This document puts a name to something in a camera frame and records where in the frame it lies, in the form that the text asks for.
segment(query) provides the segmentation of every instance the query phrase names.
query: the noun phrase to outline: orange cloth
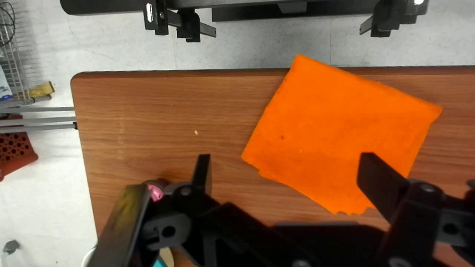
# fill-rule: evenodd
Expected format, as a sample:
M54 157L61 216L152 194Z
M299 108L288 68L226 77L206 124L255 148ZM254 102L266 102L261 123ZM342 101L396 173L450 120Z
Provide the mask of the orange cloth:
M443 108L299 55L242 158L333 213L373 204L356 185L359 154L374 151L407 176Z

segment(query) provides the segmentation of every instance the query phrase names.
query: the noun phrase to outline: wooden table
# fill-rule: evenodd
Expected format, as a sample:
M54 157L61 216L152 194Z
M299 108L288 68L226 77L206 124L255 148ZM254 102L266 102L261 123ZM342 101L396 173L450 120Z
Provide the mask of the wooden table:
M444 107L411 176L463 196L475 176L475 68L349 68ZM97 230L128 184L189 179L199 153L212 154L212 196L258 219L388 222L376 210L330 215L294 190L263 179L239 155L282 81L272 71L85 72L73 78ZM438 258L463 265L438 246Z

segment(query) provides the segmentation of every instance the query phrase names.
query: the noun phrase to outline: black bracket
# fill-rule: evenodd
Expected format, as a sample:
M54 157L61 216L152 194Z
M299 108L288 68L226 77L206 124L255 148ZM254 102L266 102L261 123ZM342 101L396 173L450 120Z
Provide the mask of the black bracket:
M166 0L144 0L146 29L155 29L156 35L168 35L168 26L177 28L177 37L187 41L201 41L201 35L217 37L217 29L202 23L195 9L178 9L172 12Z
M463 198L408 181L373 153L359 160L358 185L391 222L380 228L336 224L266 225L206 193L209 154L192 181L131 185L116 203L89 267L150 267L162 247L178 247L198 267L445 267L432 256L448 243L475 265L475 181Z
M429 0L380 0L371 18L359 26L359 34L371 29L371 37L389 37L401 23L416 23L428 12Z

